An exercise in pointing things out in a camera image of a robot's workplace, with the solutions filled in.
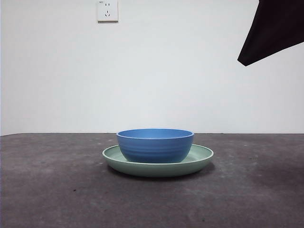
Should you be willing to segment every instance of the bowl rim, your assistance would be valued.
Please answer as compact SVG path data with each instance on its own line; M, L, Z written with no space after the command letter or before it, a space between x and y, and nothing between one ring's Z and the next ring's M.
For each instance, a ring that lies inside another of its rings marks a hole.
M147 139L147 138L137 138L137 137L129 137L129 136L123 136L120 135L122 132L127 132L127 131L134 131L134 130L176 130L176 131L183 131L183 132L189 132L190 135L186 136L181 136L181 137L171 137L171 138L152 138L152 139ZM188 130L183 130L183 129L175 129L175 128L137 128L137 129L128 129L128 130L123 130L120 132L116 133L116 136L126 138L126 139L143 139L143 140L166 140L166 139L182 139L182 138L188 138L194 136L194 133Z
M173 162L173 163L144 163L144 162L134 162L134 161L120 161L120 160L116 160L114 158L111 158L109 156L107 156L105 153L114 148L114 147L119 147L119 145L114 145L114 146L110 146L108 148L105 148L101 154L102 156L106 159L106 160L111 160L111 161L115 161L115 162L122 162L122 163L126 163L126 164L134 164L134 165L181 165L181 164L190 164L190 163L197 163L197 162L202 162L202 161L205 161L205 160L208 160L208 159L212 159L213 155L214 155L214 152L212 149L206 147L206 146L202 146L202 145L198 145L198 144L191 144L191 147L192 146L197 146L197 147L201 147L201 148L205 148L207 149L209 152L210 152L210 155L208 157L205 157L205 158L202 158L202 159L198 159L198 160L195 160L195 161L188 161L188 162Z

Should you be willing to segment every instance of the white wall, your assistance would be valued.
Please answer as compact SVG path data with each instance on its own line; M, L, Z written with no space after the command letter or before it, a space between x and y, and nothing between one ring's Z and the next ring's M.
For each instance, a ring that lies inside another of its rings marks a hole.
M258 0L1 1L1 134L304 133L304 44L244 67Z

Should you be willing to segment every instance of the plate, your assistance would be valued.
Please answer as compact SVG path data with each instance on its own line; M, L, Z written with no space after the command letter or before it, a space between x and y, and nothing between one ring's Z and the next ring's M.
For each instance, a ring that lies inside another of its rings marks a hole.
M197 172L210 163L213 151L205 146L192 144L187 157L179 163L139 163L127 161L119 145L111 146L102 152L113 169L141 177L174 177Z

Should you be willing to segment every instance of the electrical outlet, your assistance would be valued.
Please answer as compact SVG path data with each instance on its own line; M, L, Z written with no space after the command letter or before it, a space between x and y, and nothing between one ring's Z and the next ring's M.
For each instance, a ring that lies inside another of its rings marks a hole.
M97 4L98 22L118 22L118 0L100 0Z

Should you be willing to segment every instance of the bowl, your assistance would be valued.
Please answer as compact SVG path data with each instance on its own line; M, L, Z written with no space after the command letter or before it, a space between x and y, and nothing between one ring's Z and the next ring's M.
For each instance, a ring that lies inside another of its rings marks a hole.
M179 129L133 129L116 134L120 150L130 162L181 162L189 153L194 133Z

